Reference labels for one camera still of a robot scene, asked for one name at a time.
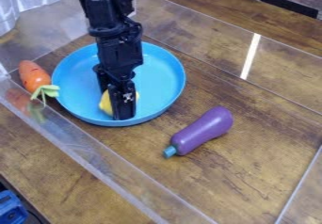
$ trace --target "blue plate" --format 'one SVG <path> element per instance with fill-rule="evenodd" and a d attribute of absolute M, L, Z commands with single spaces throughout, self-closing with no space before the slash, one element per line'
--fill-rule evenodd
<path fill-rule="evenodd" d="M 143 65 L 135 68 L 134 82 L 139 92 L 137 116 L 114 120 L 99 108 L 101 90 L 93 67 L 98 64 L 97 45 L 73 52 L 54 70 L 54 84 L 61 86 L 57 98 L 82 120 L 102 126 L 129 126 L 154 119 L 184 92 L 186 75 L 176 56 L 159 46 L 143 42 Z"/>

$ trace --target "wooden table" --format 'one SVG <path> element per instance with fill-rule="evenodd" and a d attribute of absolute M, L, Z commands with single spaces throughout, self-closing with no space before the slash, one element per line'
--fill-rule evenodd
<path fill-rule="evenodd" d="M 253 0 L 172 1 L 321 55 L 321 23 L 308 17 Z M 51 72 L 59 60 L 91 42 L 85 36 L 38 62 Z M 321 116 L 170 51 L 182 60 L 188 85 L 181 99 L 155 120 L 129 128 L 101 128 L 74 118 L 57 102 L 51 104 L 220 223 L 273 223 L 320 147 Z M 18 80 L 17 72 L 11 75 Z M 229 135 L 186 157 L 164 160 L 169 138 L 218 104 L 236 117 Z M 0 111 L 2 174 L 53 223 L 153 222 L 3 105 Z"/>

